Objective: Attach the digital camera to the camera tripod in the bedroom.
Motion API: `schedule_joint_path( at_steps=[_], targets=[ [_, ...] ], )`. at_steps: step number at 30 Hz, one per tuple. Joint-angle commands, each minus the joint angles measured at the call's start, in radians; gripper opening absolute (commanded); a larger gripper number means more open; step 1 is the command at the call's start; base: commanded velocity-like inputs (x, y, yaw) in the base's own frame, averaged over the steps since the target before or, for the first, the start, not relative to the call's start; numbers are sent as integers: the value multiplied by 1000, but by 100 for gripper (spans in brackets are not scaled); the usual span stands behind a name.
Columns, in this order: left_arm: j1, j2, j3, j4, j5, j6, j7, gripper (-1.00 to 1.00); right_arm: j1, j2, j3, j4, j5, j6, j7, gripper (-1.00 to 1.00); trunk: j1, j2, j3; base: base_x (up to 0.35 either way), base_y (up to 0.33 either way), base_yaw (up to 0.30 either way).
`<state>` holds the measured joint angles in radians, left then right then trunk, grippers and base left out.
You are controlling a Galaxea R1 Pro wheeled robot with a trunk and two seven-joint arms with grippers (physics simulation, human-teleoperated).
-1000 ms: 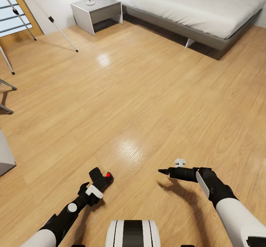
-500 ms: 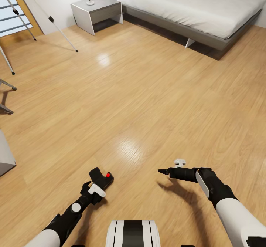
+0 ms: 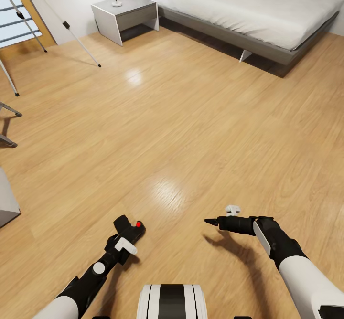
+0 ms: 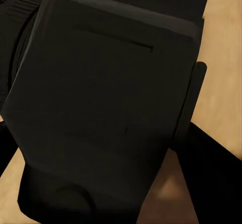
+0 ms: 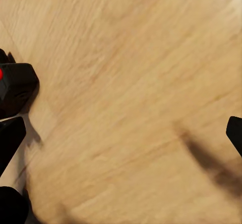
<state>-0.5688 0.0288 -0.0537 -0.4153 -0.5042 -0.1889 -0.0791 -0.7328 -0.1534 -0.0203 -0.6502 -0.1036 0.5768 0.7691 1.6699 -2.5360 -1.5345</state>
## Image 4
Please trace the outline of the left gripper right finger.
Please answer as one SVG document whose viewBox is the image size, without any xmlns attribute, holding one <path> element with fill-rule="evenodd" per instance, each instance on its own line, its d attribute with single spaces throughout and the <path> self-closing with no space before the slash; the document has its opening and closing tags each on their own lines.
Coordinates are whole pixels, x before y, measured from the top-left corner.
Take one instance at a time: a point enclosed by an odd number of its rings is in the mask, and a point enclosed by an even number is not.
<svg viewBox="0 0 242 224">
<path fill-rule="evenodd" d="M 242 161 L 190 122 L 176 151 L 200 224 L 242 224 Z"/>
</svg>

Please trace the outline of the digital camera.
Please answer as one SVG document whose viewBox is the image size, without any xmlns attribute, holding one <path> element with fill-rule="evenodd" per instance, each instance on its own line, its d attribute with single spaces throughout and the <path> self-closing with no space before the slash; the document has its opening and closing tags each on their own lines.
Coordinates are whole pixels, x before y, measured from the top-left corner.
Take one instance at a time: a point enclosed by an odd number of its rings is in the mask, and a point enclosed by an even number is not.
<svg viewBox="0 0 242 224">
<path fill-rule="evenodd" d="M 136 224 L 206 75 L 207 0 L 0 0 L 0 115 L 42 224 Z"/>
</svg>

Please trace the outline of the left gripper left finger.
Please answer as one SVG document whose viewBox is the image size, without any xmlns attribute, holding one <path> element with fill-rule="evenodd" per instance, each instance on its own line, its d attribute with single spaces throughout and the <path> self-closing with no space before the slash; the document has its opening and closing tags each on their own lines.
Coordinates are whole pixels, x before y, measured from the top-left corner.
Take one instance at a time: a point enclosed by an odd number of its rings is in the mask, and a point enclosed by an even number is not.
<svg viewBox="0 0 242 224">
<path fill-rule="evenodd" d="M 0 122 L 0 176 L 11 161 L 18 146 L 4 121 Z"/>
</svg>

